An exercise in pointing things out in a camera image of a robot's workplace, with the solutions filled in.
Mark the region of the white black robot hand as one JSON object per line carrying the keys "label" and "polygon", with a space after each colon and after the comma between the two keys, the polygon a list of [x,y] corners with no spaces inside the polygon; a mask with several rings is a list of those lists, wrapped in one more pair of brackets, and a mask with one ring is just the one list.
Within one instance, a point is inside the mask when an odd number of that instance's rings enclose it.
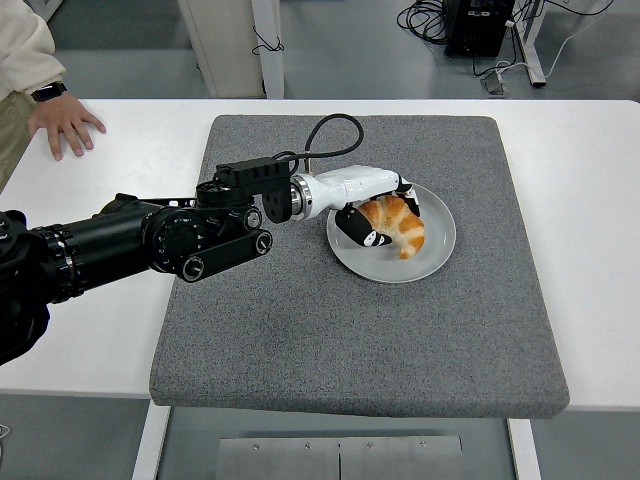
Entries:
{"label": "white black robot hand", "polygon": [[293,218],[313,218],[326,209],[335,224],[363,247],[394,243],[406,259],[424,244],[424,224],[413,185],[399,174],[375,167],[351,166],[292,179]]}

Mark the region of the person's hand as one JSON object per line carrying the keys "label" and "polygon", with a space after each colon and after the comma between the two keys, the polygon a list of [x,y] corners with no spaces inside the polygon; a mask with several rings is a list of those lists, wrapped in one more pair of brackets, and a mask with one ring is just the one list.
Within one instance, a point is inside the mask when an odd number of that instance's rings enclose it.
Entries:
{"label": "person's hand", "polygon": [[73,95],[63,93],[61,96],[38,102],[27,121],[30,138],[44,129],[51,155],[54,160],[64,157],[61,140],[64,139],[76,157],[82,157],[86,151],[94,149],[94,142],[88,126],[101,134],[107,129],[103,122],[89,112]]}

